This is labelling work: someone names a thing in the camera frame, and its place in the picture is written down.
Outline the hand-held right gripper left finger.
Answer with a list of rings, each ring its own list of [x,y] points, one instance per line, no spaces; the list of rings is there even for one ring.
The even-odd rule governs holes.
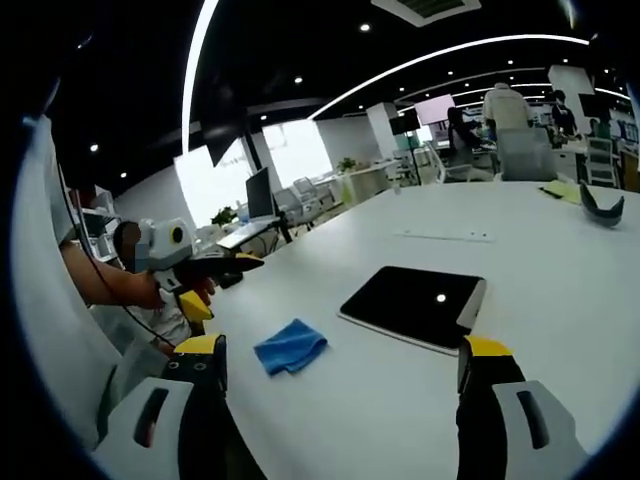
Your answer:
[[[94,461],[109,479],[225,479],[227,389],[226,336],[185,340],[111,411]]]

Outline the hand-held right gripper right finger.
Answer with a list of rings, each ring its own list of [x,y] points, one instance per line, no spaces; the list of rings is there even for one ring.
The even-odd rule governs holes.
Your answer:
[[[459,479],[571,479],[588,462],[573,415],[498,341],[462,340]]]

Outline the person's left hand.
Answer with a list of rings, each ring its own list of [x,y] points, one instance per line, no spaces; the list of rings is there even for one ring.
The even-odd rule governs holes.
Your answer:
[[[203,277],[197,280],[193,290],[206,305],[211,304],[211,297],[215,294],[215,284],[210,278]]]

